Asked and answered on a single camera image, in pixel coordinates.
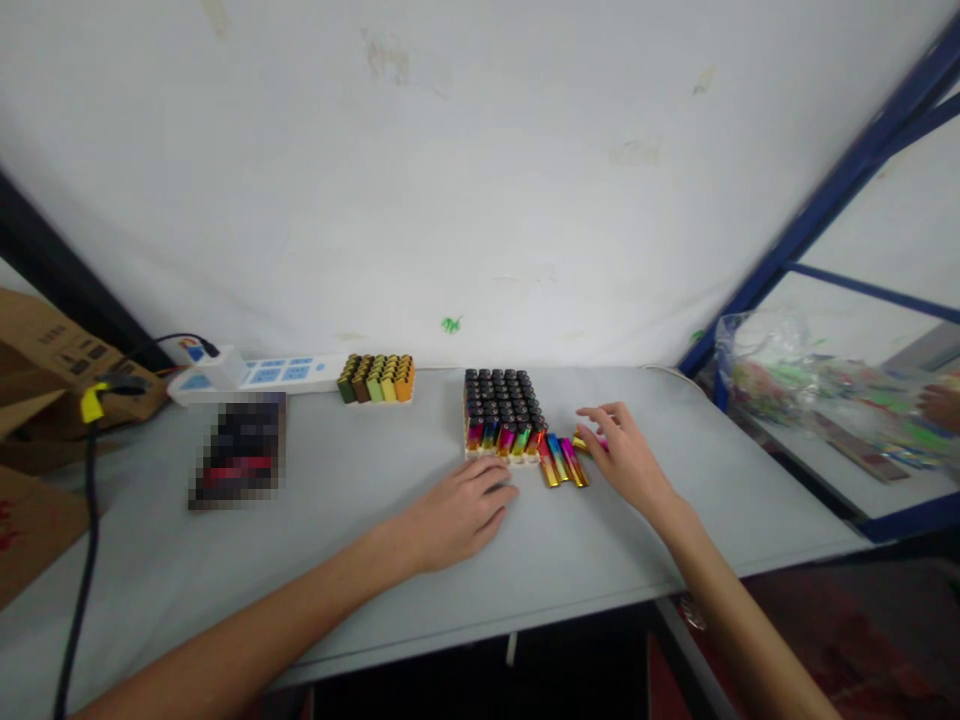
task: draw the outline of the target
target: power strip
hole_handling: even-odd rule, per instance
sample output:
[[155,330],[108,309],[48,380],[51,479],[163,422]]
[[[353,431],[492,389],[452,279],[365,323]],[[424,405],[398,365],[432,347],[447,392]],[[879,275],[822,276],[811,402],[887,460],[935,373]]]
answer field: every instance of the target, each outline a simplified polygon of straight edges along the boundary
[[232,393],[217,390],[201,368],[192,367],[174,378],[167,387],[167,394],[177,404],[186,407],[191,403],[217,402],[234,393],[284,392],[302,395],[337,392],[337,378],[347,357],[346,354],[338,354],[248,360],[247,376]]

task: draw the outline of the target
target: left hand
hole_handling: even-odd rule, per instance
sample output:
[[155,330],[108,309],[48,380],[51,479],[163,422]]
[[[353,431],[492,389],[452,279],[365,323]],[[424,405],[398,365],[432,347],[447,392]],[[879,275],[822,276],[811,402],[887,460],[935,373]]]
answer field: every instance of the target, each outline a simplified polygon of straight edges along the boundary
[[388,520],[391,544],[406,556],[411,574],[442,570],[473,557],[493,540],[507,504],[520,491],[513,485],[491,489],[509,479],[500,458],[470,460]]

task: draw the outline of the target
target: gray table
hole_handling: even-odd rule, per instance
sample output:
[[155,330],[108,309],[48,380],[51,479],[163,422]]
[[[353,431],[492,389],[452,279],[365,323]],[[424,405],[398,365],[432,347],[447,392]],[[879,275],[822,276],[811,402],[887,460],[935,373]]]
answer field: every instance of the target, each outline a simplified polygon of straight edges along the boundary
[[[740,575],[869,543],[837,520],[694,387],[630,369],[531,370],[551,429],[623,399],[667,474]],[[407,407],[291,400],[287,477],[274,497],[192,515],[187,478],[211,414],[170,408],[102,462],[109,490],[71,691],[89,701],[133,671],[342,548],[462,462],[461,372],[421,372]],[[648,600],[682,588],[649,526],[606,485],[520,498],[476,558],[386,593],[308,652],[291,684]],[[126,478],[125,484],[119,478]],[[0,707],[46,717],[80,578],[77,543],[0,614]]]

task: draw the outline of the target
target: wall stain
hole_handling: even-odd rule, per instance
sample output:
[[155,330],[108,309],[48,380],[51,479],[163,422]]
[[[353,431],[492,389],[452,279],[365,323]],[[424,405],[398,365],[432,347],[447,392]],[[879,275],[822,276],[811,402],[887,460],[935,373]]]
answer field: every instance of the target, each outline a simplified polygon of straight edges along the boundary
[[227,15],[227,8],[223,0],[200,0],[200,7],[207,15],[210,21],[210,27],[217,34],[218,38],[224,38],[227,35],[227,28],[230,27],[230,16]]
[[663,138],[660,135],[646,135],[634,138],[610,148],[609,159],[612,167],[640,167],[659,165],[660,149]]
[[440,323],[440,327],[443,328],[443,331],[447,335],[456,335],[460,332],[460,321],[463,319],[463,315],[458,317],[456,320],[453,318],[444,318],[443,322]]
[[386,78],[394,85],[410,83],[410,53],[403,49],[400,39],[395,35],[378,38],[368,33],[366,28],[360,31],[367,46],[367,65],[376,79]]
[[697,86],[693,89],[694,95],[704,95],[710,89],[710,86],[713,85],[713,75],[717,72],[717,66],[713,65],[708,67],[697,79]]

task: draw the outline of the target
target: white wall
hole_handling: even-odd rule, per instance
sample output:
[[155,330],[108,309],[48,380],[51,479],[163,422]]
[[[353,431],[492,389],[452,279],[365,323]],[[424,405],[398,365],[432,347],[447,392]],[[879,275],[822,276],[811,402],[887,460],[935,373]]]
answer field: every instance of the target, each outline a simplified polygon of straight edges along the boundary
[[0,165],[152,333],[673,363],[958,7],[4,3]]

